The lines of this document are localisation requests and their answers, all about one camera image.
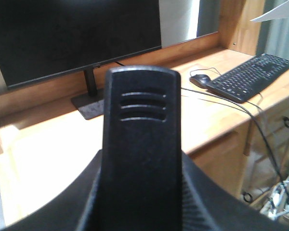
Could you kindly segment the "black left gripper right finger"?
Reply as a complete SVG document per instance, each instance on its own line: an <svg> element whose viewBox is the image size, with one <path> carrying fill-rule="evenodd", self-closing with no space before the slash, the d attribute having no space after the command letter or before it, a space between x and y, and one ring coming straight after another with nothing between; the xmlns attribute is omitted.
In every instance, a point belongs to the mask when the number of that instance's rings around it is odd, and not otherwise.
<svg viewBox="0 0 289 231"><path fill-rule="evenodd" d="M184 231L287 231L215 184L182 154Z"/></svg>

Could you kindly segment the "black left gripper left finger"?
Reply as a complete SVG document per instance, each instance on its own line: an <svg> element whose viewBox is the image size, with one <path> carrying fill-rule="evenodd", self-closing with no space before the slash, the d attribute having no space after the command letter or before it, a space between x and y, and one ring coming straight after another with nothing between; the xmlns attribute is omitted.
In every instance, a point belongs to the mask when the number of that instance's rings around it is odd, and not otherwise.
<svg viewBox="0 0 289 231"><path fill-rule="evenodd" d="M102 150L59 195L4 231L97 231Z"/></svg>

